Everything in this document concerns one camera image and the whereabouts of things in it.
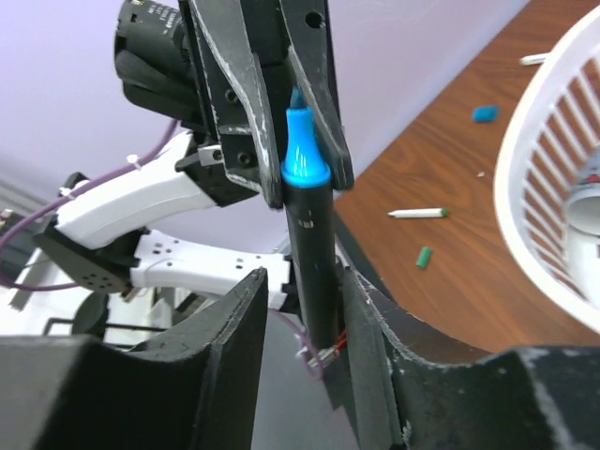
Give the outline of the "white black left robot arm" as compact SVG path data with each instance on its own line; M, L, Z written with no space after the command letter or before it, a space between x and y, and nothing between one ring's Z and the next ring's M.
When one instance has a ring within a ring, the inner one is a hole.
M262 196L284 210L290 257L267 266L271 305L338 300L333 194L353 185L324 1L126 1L114 67L128 101L178 121L155 154L98 180L75 173L37 244L79 285L105 293L183 285L228 291L247 262L185 247L151 224Z

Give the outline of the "blue highlighter cap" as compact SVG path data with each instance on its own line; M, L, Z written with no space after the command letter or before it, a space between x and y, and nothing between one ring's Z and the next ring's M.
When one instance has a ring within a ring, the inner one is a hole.
M474 123L491 123L498 116L499 107L495 104L481 105L473 109L472 120Z

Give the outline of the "black blue highlighter marker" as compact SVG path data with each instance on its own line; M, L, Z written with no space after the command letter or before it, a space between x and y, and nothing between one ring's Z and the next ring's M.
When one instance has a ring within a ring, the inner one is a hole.
M318 349L338 339L338 277L331 170L318 148L313 113L294 87L281 163L292 262L304 325Z

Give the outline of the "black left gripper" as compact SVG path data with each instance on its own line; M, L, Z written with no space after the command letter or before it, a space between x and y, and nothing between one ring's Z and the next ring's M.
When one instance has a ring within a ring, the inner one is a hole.
M313 113L335 190L353 187L325 1L181 1L204 134L234 184L283 207L281 163L294 87Z

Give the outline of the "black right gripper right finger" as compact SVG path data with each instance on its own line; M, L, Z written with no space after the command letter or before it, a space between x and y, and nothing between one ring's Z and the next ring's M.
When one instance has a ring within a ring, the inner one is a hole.
M447 336L355 270L341 287L363 449L595 449L599 350L486 352Z

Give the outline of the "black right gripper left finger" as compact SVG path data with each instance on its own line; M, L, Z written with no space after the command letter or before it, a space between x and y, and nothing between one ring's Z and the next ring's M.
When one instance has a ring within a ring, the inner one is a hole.
M248 449L268 278L123 352L92 337L1 341L5 449Z

